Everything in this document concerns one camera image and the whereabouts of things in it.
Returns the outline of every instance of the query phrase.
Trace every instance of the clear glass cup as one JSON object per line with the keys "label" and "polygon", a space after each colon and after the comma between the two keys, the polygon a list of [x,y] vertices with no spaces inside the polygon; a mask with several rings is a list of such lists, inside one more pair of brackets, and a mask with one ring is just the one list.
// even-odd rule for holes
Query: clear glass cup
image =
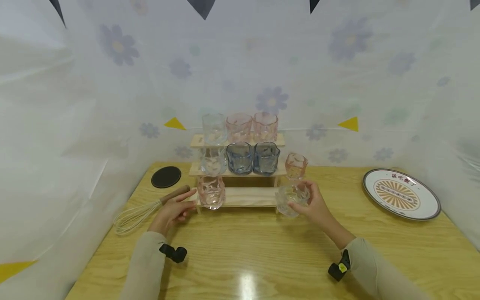
{"label": "clear glass cup", "polygon": [[227,140],[225,116],[222,114],[206,114],[202,116],[204,142],[206,145],[222,145]]}
{"label": "clear glass cup", "polygon": [[253,117],[253,140],[275,142],[278,133],[278,117],[268,112],[257,112]]}
{"label": "clear glass cup", "polygon": [[272,142],[257,143],[253,147],[253,172],[255,174],[272,176],[278,165],[280,149]]}
{"label": "clear glass cup", "polygon": [[287,178],[290,180],[300,180],[305,176],[308,160],[300,154],[290,153],[285,161]]}
{"label": "clear glass cup", "polygon": [[227,146],[228,169],[236,175],[248,175],[253,170],[253,147],[240,142]]}
{"label": "clear glass cup", "polygon": [[219,209],[225,202],[225,184],[221,176],[199,177],[197,192],[200,204],[208,209]]}
{"label": "clear glass cup", "polygon": [[310,199],[310,191],[304,183],[290,181],[287,185],[282,185],[278,188],[278,193],[275,193],[275,199],[276,208],[279,212],[289,217],[296,217],[299,213],[291,209],[288,206],[288,202],[292,201],[306,206]]}
{"label": "clear glass cup", "polygon": [[252,138],[252,117],[237,113],[227,117],[228,141],[230,143],[249,142]]}
{"label": "clear glass cup", "polygon": [[225,147],[202,149],[202,172],[209,176],[218,176],[227,170],[227,157]]}

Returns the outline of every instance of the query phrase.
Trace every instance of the sleeve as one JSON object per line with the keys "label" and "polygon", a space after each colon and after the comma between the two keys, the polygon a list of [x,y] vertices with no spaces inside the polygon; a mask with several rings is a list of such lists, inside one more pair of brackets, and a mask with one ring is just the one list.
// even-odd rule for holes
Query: sleeve
{"label": "sleeve", "polygon": [[165,255],[158,249],[165,237],[148,231],[138,240],[120,300],[157,300],[160,292]]}
{"label": "sleeve", "polygon": [[356,238],[345,249],[348,250],[350,257],[352,275],[369,294],[377,299],[431,299],[377,253],[366,240]]}

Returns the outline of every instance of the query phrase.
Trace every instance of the yellow triangle flag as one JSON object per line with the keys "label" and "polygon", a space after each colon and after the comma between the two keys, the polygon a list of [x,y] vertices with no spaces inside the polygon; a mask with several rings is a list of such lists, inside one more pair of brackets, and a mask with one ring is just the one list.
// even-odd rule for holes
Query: yellow triangle flag
{"label": "yellow triangle flag", "polygon": [[7,280],[8,278],[17,275],[21,271],[25,270],[29,266],[33,265],[37,261],[32,262],[19,262],[12,264],[0,264],[0,283]]}
{"label": "yellow triangle flag", "polygon": [[341,122],[339,126],[359,132],[359,119],[357,117],[353,117],[351,119]]}
{"label": "yellow triangle flag", "polygon": [[170,128],[175,128],[175,129],[181,129],[181,130],[186,130],[185,127],[180,123],[180,121],[175,117],[168,121],[167,123],[164,124],[167,127]]}

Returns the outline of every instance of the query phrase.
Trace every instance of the decorative plate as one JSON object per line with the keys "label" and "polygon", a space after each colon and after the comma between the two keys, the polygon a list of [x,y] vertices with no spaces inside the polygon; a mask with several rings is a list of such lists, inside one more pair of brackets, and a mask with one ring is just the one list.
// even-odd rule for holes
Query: decorative plate
{"label": "decorative plate", "polygon": [[407,219],[430,220],[442,210],[426,185],[399,171],[371,170],[363,177],[363,187],[379,205]]}

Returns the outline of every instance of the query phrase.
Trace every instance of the black coaster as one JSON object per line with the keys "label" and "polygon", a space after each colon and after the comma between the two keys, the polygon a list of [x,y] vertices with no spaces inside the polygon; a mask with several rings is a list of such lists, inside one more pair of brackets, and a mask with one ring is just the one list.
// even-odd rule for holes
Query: black coaster
{"label": "black coaster", "polygon": [[180,180],[179,168],[170,166],[161,168],[152,176],[152,185],[159,189],[169,188]]}

